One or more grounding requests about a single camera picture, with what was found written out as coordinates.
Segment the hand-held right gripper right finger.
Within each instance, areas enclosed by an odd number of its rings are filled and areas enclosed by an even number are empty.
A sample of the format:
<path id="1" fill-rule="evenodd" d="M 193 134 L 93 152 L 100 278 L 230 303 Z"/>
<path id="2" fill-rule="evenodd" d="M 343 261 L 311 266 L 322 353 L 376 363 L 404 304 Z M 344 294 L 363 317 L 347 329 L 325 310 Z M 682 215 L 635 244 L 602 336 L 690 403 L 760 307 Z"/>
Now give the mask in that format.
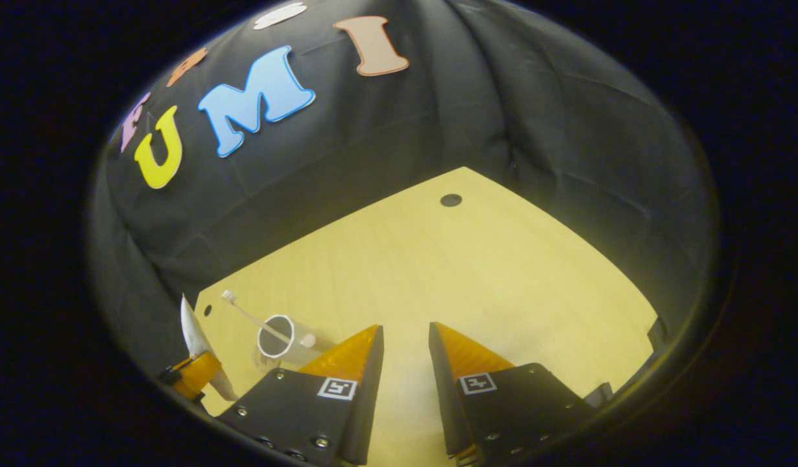
<path id="1" fill-rule="evenodd" d="M 446 454 L 458 466 L 535 466 L 595 408 L 538 363 L 515 365 L 440 322 L 428 348 Z"/>

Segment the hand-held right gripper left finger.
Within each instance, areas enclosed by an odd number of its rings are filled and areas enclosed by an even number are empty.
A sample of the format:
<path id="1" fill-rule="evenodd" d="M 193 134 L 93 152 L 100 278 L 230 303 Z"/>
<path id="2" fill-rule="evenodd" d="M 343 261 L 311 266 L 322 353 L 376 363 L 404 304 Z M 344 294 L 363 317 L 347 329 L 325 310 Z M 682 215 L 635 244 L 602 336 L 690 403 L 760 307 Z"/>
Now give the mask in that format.
<path id="1" fill-rule="evenodd" d="M 301 369 L 271 370 L 218 422 L 291 465 L 366 465 L 383 355 L 383 328 L 369 326 Z"/>

